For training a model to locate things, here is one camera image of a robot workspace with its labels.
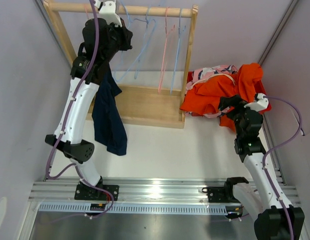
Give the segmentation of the orange shorts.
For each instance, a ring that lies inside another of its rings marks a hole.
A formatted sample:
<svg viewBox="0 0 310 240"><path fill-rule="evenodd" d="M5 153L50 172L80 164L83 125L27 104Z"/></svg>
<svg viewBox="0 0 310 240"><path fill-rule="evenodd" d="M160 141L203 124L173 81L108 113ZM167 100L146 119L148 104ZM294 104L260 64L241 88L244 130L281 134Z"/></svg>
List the orange shorts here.
<svg viewBox="0 0 310 240"><path fill-rule="evenodd" d="M221 97L239 95L251 103L258 93L266 94L262 84L263 70L258 63L218 65L190 71L186 93L180 110L193 117L219 118L219 125L235 132L235 125L225 114L232 108L219 110Z"/></svg>

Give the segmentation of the pink shark print shorts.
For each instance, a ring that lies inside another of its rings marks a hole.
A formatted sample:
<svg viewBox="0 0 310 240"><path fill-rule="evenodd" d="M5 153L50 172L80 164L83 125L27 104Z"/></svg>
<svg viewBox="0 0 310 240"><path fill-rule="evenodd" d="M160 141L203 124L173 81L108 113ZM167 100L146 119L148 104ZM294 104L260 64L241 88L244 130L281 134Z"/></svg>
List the pink shark print shorts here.
<svg viewBox="0 0 310 240"><path fill-rule="evenodd" d="M225 115L229 108L220 111L219 101L221 97L236 95L236 73L237 68L234 65L218 65L195 70L193 84L191 86L186 84L181 110L185 115L193 117L217 118Z"/></svg>

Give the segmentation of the navy blue shorts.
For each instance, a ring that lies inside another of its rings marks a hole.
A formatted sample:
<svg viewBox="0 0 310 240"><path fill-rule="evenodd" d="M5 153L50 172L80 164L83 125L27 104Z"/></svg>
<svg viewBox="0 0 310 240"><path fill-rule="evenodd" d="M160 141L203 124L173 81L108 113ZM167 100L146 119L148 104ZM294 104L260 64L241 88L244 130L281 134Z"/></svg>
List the navy blue shorts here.
<svg viewBox="0 0 310 240"><path fill-rule="evenodd" d="M111 70L108 69L96 93L92 112L95 141L106 146L108 152L117 156L126 155L128 142L115 101L115 97L121 92Z"/></svg>

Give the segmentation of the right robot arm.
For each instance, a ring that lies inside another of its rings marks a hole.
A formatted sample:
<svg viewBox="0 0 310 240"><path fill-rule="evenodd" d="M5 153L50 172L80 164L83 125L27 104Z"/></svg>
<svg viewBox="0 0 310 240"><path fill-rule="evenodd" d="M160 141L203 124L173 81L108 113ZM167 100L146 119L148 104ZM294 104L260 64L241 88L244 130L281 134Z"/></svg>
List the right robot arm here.
<svg viewBox="0 0 310 240"><path fill-rule="evenodd" d="M240 96L221 97L218 109L226 113L235 126L234 149L255 183L253 190L243 177L228 178L223 196L229 202L238 200L254 221L259 240L297 240L304 223L304 212L294 207L276 180L273 163L267 159L259 131L263 124L261 111L267 109L269 96L257 93L253 102Z"/></svg>

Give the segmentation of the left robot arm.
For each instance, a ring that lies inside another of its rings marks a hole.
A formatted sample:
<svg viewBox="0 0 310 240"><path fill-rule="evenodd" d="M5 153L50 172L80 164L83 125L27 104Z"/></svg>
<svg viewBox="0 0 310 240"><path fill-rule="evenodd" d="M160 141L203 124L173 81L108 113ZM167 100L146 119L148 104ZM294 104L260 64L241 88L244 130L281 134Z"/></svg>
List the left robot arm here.
<svg viewBox="0 0 310 240"><path fill-rule="evenodd" d="M112 154L126 154L128 138L115 100L122 90L113 79L110 61L118 51L132 48L133 34L124 23L107 23L103 18L86 21L82 34L84 41L73 61L62 118L55 132L45 137L45 142L52 146L46 169L50 168L55 152L61 151L87 186L86 195L98 200L103 195L102 177L91 159L95 146L83 139L84 125L95 101L92 113L95 141Z"/></svg>

